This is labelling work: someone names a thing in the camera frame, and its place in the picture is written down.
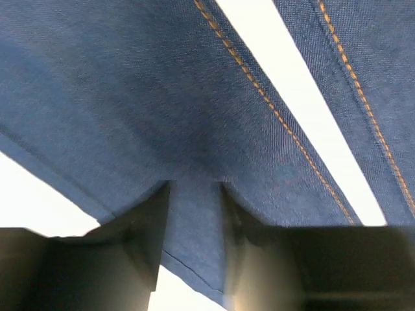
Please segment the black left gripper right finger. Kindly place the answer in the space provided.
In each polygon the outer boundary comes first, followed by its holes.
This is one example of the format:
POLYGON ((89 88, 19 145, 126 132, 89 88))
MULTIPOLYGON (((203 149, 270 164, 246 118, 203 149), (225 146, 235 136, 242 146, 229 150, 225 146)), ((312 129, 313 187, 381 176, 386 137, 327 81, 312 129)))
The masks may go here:
POLYGON ((220 193, 228 310, 414 309, 412 226, 271 226, 220 193))

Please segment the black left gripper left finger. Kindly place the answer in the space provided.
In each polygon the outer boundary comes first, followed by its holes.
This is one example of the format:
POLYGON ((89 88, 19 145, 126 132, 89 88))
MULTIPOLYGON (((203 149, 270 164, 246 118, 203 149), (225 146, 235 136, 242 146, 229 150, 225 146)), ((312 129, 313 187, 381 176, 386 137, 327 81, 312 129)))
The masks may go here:
POLYGON ((156 289, 170 186, 78 237, 1 230, 2 310, 146 310, 156 289))

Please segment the dark blue denim trousers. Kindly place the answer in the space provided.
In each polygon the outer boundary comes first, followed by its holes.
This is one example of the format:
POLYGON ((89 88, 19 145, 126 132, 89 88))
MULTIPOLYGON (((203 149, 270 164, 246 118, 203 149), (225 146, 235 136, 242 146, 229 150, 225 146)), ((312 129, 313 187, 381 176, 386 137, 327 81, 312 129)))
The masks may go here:
POLYGON ((413 1, 2 1, 1 223, 173 180, 162 265, 224 300, 217 185, 285 227, 414 225, 413 1))

